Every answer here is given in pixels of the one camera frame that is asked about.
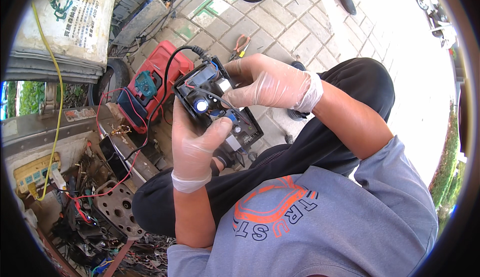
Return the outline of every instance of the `red toolbox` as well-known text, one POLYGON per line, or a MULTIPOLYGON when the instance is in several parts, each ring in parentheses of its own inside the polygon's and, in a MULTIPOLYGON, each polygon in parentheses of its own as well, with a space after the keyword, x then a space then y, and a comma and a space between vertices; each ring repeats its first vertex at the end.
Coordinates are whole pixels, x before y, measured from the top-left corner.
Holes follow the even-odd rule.
MULTIPOLYGON (((177 78, 188 74, 194 68, 193 62, 189 58, 187 58, 182 52, 177 53, 172 60, 170 69, 168 70, 168 80, 165 84, 166 64, 171 54, 176 49, 177 48, 168 40, 160 42, 141 65, 140 69, 130 81, 128 87, 125 88, 129 92, 128 95, 130 99, 124 90, 117 99, 121 112, 138 133, 143 134, 147 132, 147 127, 143 124, 135 111, 141 115, 145 122, 147 122, 150 113, 162 99, 165 90, 164 86, 167 87, 167 94, 165 95, 162 104, 171 94, 173 94, 171 87, 177 78), (153 83, 150 80, 145 80, 148 76, 152 79, 153 83), (141 84, 147 84, 144 85, 143 88, 148 88, 148 84, 154 84, 157 91, 154 92, 152 96, 146 96, 142 93, 142 89, 138 88, 140 82, 142 82, 141 84), (135 111, 132 108, 130 100, 134 104, 135 111)), ((152 120, 157 116, 158 111, 153 113, 152 120)))

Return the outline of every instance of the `orange logo print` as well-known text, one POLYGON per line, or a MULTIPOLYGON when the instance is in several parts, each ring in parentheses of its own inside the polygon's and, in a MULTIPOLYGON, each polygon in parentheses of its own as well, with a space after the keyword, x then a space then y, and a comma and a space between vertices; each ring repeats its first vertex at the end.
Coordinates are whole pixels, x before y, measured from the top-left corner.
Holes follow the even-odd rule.
POLYGON ((276 237, 282 236, 280 231, 280 226, 282 226, 285 232, 289 232, 289 228, 286 225, 285 220, 281 217, 287 212, 287 210, 295 203, 305 196, 307 190, 293 183, 291 176, 285 176, 277 178, 281 182, 281 185, 269 185, 260 189, 255 190, 251 193, 244 201, 240 200, 235 203, 234 217, 239 220, 246 220, 255 223, 273 223, 273 230, 276 237), (244 204, 252 199, 259 193, 267 192, 271 189, 286 188, 291 189, 291 191, 279 202, 279 204, 270 211, 258 212, 252 209, 244 207, 244 204))

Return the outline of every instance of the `gray t-shirt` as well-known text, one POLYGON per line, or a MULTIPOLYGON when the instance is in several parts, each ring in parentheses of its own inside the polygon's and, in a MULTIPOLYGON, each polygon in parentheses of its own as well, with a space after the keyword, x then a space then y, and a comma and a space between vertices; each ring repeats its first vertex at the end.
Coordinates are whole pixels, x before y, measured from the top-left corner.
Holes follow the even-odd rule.
POLYGON ((430 194, 395 136, 352 180, 311 166, 267 180, 220 220, 212 251, 168 248, 176 276, 408 276, 432 249, 430 194))

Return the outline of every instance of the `yellow cable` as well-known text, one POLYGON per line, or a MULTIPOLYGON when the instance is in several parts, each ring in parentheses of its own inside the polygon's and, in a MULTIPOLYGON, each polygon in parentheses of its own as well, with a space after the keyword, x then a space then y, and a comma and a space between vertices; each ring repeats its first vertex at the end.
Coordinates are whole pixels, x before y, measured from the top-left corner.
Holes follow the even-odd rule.
POLYGON ((60 119, 62 118, 61 117, 61 112, 62 112, 62 108, 63 108, 63 82, 62 82, 62 77, 61 77, 61 73, 60 73, 60 68, 58 66, 58 63, 57 63, 57 60, 55 59, 55 56, 53 55, 53 52, 52 52, 52 49, 50 48, 50 45, 48 44, 47 40, 45 39, 45 35, 43 35, 43 31, 42 31, 42 26, 40 25, 40 20, 38 18, 38 14, 37 14, 37 11, 36 11, 36 8, 35 8, 35 4, 32 2, 32 9, 33 9, 33 14, 35 15, 35 20, 37 21, 36 24, 37 24, 37 27, 39 28, 39 32, 40 32, 40 36, 42 37, 42 41, 43 41, 43 44, 45 44, 45 47, 46 49, 48 50, 48 52, 50 53, 50 57, 52 58, 52 61, 53 61, 53 64, 55 65, 55 69, 57 70, 57 74, 58 74, 58 79, 60 80, 60 112, 59 112, 59 117, 58 117, 58 121, 57 121, 57 132, 55 133, 55 140, 53 142, 53 148, 52 148, 52 154, 50 156, 50 163, 49 163, 49 166, 48 166, 48 170, 47 170, 47 173, 46 173, 46 176, 45 176, 45 185, 43 187, 43 194, 41 197, 39 197, 37 200, 41 201, 45 198, 45 193, 46 193, 46 186, 47 186, 47 183, 48 183, 48 179, 49 179, 49 176, 50 176, 50 169, 52 167, 52 161, 53 161, 53 154, 55 153, 55 148, 57 147, 57 140, 58 140, 58 133, 59 133, 59 130, 60 130, 60 119))

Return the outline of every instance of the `metal plate with holes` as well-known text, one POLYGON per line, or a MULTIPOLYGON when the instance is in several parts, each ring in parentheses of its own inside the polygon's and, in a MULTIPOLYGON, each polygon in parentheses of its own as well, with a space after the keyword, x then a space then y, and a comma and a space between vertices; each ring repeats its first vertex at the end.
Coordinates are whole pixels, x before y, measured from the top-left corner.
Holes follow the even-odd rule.
MULTIPOLYGON (((96 193, 104 193, 114 187, 117 182, 110 180, 100 186, 96 193)), ((139 239, 145 231, 136 223, 132 213, 131 201, 133 193, 124 184, 118 184, 106 195, 93 199, 95 206, 121 230, 129 239, 139 239)))

